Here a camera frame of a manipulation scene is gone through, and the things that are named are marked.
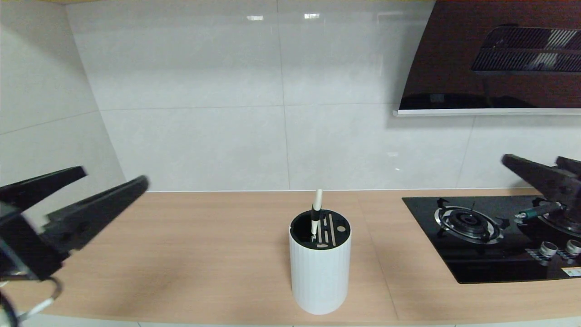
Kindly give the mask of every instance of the white tile wall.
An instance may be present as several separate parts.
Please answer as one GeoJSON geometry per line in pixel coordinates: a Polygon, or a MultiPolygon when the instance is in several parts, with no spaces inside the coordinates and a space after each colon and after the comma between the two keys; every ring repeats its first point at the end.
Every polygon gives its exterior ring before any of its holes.
{"type": "Polygon", "coordinates": [[[396,118],[393,108],[285,107],[291,189],[455,187],[474,118],[396,118]]]}
{"type": "Polygon", "coordinates": [[[557,156],[581,159],[581,116],[477,117],[457,186],[526,186],[500,163],[506,153],[545,165],[557,156]]]}
{"type": "Polygon", "coordinates": [[[121,165],[128,177],[149,174],[154,190],[511,187],[523,183],[500,163],[506,152],[581,158],[577,117],[389,115],[433,3],[103,0],[67,10],[121,165]]]}
{"type": "Polygon", "coordinates": [[[55,315],[36,315],[26,320],[22,327],[139,327],[137,322],[112,321],[100,319],[84,319],[61,317],[55,315]]]}
{"type": "Polygon", "coordinates": [[[537,320],[537,321],[506,322],[501,324],[456,325],[456,327],[579,327],[579,326],[581,326],[581,317],[537,320]]]}
{"type": "Polygon", "coordinates": [[[282,107],[103,111],[128,179],[150,190],[287,190],[282,107]]]}
{"type": "Polygon", "coordinates": [[[276,0],[67,8],[101,110],[282,105],[276,0]]]}
{"type": "Polygon", "coordinates": [[[0,185],[81,165],[88,176],[30,208],[36,225],[44,215],[125,181],[99,112],[0,135],[0,185]]]}
{"type": "Polygon", "coordinates": [[[285,104],[399,103],[433,3],[279,0],[285,104]]]}
{"type": "Polygon", "coordinates": [[[10,1],[1,16],[0,134],[98,110],[62,6],[10,1]]]}
{"type": "Polygon", "coordinates": [[[26,212],[44,215],[125,181],[63,6],[2,3],[0,186],[82,165],[89,176],[26,212]]]}

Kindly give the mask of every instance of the burner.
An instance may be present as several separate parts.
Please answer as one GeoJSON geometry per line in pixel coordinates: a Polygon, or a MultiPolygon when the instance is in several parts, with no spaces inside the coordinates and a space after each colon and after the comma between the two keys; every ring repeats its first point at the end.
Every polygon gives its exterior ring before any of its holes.
{"type": "Polygon", "coordinates": [[[494,244],[502,239],[500,227],[486,215],[464,207],[440,206],[434,213],[436,222],[444,231],[476,244],[494,244]]]}
{"type": "Polygon", "coordinates": [[[539,217],[541,221],[554,229],[572,236],[581,237],[581,223],[568,219],[562,212],[552,212],[539,217]]]}
{"type": "Polygon", "coordinates": [[[455,229],[464,232],[484,234],[488,231],[486,218],[472,210],[453,209],[448,216],[448,220],[455,229]]]}

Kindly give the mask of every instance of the black glass cooktop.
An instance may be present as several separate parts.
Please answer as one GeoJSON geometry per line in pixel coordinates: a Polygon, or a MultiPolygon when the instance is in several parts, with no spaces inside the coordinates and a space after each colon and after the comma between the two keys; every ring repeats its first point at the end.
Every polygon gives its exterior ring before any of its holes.
{"type": "Polygon", "coordinates": [[[458,283],[581,276],[581,235],[549,216],[522,221],[535,196],[403,198],[458,283]]]}

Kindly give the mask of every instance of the wooden countertop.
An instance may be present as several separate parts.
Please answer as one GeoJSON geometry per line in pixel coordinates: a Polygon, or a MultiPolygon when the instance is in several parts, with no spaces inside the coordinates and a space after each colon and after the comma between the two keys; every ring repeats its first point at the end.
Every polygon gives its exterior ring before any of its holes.
{"type": "MultiPolygon", "coordinates": [[[[309,192],[148,193],[56,276],[47,314],[237,325],[406,325],[523,321],[579,315],[581,279],[460,285],[401,198],[532,190],[326,192],[353,228],[349,294],[315,316],[295,303],[288,225],[309,192]]],[[[5,287],[21,310],[50,285],[5,287]]]]}

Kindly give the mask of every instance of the white knife block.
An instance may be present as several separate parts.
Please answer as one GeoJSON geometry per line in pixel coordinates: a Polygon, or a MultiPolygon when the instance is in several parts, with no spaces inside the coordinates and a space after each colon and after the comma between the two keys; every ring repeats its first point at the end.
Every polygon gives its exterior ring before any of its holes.
{"type": "Polygon", "coordinates": [[[322,215],[327,218],[326,226],[321,218],[321,227],[328,231],[327,241],[321,233],[321,242],[310,242],[310,211],[297,216],[289,228],[293,295],[299,307],[314,315],[337,310],[345,301],[349,287],[350,225],[336,212],[322,210],[322,215]],[[331,222],[334,240],[329,233],[331,222]]]}

